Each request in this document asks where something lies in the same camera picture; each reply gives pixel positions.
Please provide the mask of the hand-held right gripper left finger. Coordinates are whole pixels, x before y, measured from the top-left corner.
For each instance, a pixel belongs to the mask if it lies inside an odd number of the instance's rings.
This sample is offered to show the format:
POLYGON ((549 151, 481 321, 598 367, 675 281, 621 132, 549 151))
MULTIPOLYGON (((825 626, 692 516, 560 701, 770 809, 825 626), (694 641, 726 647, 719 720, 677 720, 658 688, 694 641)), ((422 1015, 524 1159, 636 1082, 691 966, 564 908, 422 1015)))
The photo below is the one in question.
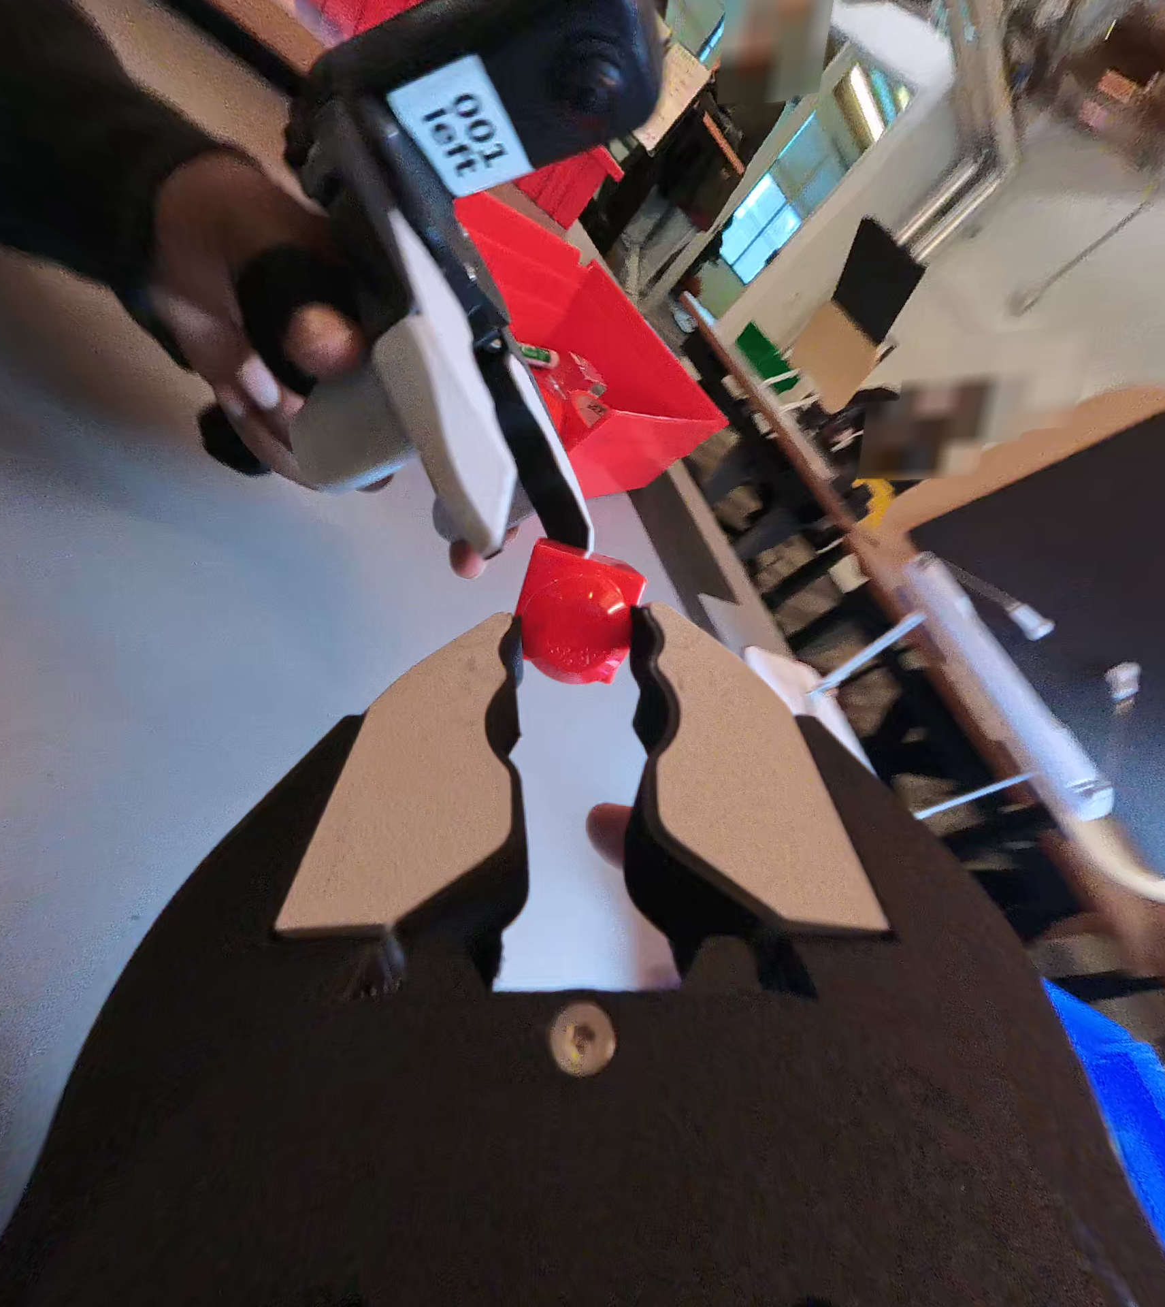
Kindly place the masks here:
POLYGON ((379 945, 390 981, 435 949, 494 985, 530 858, 520 622, 496 612, 413 664, 365 709, 274 921, 290 940, 379 945))

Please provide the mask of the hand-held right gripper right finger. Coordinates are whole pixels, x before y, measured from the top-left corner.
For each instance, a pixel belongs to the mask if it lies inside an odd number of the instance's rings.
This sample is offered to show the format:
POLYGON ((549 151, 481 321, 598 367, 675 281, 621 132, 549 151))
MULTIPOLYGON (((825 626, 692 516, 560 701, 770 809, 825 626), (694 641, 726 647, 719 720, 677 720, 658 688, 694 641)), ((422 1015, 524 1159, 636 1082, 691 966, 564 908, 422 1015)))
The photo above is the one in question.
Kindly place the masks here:
POLYGON ((704 947, 745 949, 751 983, 802 991, 800 942, 891 942, 804 726, 764 677, 666 603, 634 607, 645 749, 624 885, 691 985, 704 947))

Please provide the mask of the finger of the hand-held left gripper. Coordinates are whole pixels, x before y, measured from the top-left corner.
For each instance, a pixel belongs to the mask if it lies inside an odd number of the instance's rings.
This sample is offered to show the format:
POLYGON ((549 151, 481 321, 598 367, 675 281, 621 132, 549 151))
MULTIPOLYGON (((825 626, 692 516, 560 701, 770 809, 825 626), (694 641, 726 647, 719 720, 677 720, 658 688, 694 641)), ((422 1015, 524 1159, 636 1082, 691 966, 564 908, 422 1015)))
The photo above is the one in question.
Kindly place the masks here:
POLYGON ((479 346, 509 325, 481 259, 456 257, 466 295, 409 217, 388 210, 403 272, 403 312, 350 374, 312 384, 290 425, 303 480, 329 493, 377 484, 418 461, 447 539, 481 556, 501 550, 518 471, 479 346))
POLYGON ((594 529, 585 493, 513 336, 496 336, 483 348, 483 380, 515 465, 507 527, 537 516, 549 539, 590 554, 594 529))

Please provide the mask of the red dome cap block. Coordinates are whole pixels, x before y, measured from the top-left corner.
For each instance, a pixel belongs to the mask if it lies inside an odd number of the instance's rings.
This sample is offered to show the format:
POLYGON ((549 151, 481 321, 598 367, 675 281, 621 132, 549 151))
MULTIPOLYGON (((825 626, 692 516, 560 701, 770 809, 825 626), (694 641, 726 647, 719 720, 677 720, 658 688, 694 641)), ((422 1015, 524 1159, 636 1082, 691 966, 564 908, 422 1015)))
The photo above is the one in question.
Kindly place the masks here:
POLYGON ((611 684, 632 650, 647 578, 630 563, 539 539, 517 603, 522 656, 566 684, 611 684))

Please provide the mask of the red storage bin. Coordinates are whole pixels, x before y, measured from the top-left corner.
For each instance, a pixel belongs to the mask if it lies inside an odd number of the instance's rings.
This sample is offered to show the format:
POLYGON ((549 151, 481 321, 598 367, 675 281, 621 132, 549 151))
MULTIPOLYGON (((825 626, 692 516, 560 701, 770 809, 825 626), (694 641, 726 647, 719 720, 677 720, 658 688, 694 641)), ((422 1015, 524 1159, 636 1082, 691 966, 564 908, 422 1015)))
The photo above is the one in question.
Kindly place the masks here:
POLYGON ((726 418, 651 329, 604 263, 581 261, 549 232, 488 193, 458 198, 456 213, 492 272, 518 344, 585 359, 605 391, 585 420, 551 401, 560 438, 588 499, 649 486, 721 433, 726 418))
POLYGON ((607 181, 621 181, 622 166, 607 145, 566 157, 513 181, 547 217, 570 229, 607 181))

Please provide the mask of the blue storage bin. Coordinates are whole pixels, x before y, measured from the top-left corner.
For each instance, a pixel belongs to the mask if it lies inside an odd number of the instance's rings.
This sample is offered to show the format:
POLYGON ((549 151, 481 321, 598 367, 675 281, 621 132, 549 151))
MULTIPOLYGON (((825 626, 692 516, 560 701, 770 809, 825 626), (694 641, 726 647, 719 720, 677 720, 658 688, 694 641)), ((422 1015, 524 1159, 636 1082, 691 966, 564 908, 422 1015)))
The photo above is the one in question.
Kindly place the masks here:
POLYGON ((1086 1072, 1114 1150, 1165 1248, 1165 1065, 1114 1019, 1042 981, 1086 1072))

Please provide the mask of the person's left forearm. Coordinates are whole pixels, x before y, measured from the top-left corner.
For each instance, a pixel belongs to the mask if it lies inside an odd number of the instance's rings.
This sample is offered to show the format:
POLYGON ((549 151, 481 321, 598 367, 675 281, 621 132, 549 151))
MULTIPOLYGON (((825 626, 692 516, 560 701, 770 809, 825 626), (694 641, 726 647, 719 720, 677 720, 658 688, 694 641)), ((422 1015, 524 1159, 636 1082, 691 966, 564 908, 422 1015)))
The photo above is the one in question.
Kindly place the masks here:
POLYGON ((138 299, 157 193, 212 151, 76 3, 0 2, 0 246, 138 299))

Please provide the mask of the person's left hand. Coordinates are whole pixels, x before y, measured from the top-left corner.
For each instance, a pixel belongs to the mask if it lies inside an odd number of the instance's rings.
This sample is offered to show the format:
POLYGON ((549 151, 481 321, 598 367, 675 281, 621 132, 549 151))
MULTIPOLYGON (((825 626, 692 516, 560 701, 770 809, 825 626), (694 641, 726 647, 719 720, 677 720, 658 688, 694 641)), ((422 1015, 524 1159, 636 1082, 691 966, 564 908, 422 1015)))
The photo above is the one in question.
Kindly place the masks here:
POLYGON ((210 151, 174 170, 157 191, 153 238, 150 300, 187 365, 212 386, 242 444, 282 478, 309 488, 290 442, 301 397, 248 342, 235 278, 271 247, 329 257, 327 221, 244 155, 210 151))

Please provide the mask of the green storage bin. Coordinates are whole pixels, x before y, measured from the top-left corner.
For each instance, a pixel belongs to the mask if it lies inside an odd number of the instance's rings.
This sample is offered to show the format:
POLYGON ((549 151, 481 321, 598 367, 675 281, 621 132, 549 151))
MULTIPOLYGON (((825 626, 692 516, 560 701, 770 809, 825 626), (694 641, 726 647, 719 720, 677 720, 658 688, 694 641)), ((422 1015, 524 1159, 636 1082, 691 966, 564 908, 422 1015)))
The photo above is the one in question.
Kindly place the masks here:
POLYGON ((787 363, 779 346, 755 321, 747 321, 740 331, 736 348, 755 374, 778 393, 798 384, 796 370, 787 363))

